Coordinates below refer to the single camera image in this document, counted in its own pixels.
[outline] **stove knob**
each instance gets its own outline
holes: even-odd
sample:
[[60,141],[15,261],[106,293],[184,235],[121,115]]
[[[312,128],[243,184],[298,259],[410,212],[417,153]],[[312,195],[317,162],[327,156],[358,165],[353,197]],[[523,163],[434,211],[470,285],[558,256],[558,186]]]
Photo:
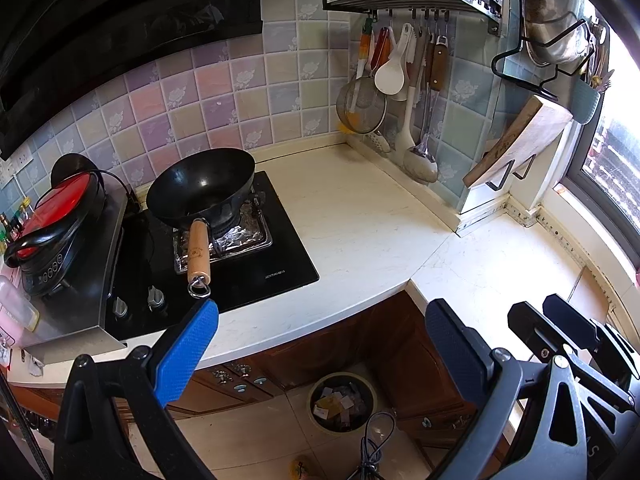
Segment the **stove knob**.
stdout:
[[162,290],[155,288],[153,285],[149,287],[149,294],[146,297],[146,304],[151,310],[161,308],[164,305],[164,294]]
[[127,304],[120,298],[116,298],[116,302],[113,304],[113,313],[118,319],[122,319],[127,315]]

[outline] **wooden cutting board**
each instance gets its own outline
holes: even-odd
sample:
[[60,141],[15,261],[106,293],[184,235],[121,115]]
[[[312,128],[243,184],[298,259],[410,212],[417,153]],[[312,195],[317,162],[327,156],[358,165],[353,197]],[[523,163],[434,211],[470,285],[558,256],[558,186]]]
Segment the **wooden cutting board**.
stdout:
[[532,155],[544,150],[564,130],[573,116],[559,104],[533,95],[509,129],[462,179],[472,187],[502,178],[510,160],[515,160],[513,171]]

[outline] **range hood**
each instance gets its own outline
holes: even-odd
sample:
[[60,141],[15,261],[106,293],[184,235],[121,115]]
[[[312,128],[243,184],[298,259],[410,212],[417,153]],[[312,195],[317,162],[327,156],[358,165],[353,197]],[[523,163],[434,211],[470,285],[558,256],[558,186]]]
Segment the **range hood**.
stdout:
[[0,0],[0,156],[143,63],[262,31],[260,0]]

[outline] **countertop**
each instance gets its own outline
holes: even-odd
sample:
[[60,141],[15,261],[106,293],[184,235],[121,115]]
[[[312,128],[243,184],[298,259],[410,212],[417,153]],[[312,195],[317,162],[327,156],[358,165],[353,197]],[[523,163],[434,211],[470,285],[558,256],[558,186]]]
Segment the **countertop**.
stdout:
[[[386,173],[346,144],[267,160],[266,171],[320,280],[220,315],[218,332],[198,368],[254,354],[345,319],[407,290],[424,311],[445,298],[492,348],[528,359],[507,327],[517,301],[542,309],[553,292],[567,298],[580,267],[538,224],[525,229],[507,215],[459,238]],[[94,356],[123,358],[160,332],[127,341],[127,349]],[[31,376],[19,354],[8,380],[63,388],[72,361]]]

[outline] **utensil holder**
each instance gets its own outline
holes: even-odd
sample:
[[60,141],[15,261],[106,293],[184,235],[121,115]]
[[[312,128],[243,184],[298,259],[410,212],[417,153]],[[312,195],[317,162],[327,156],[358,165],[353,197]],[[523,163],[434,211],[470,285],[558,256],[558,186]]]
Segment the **utensil holder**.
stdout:
[[569,104],[569,111],[574,115],[574,121],[580,124],[586,124],[591,121],[599,103],[600,92],[583,80],[576,80],[574,91],[571,95],[571,103]]

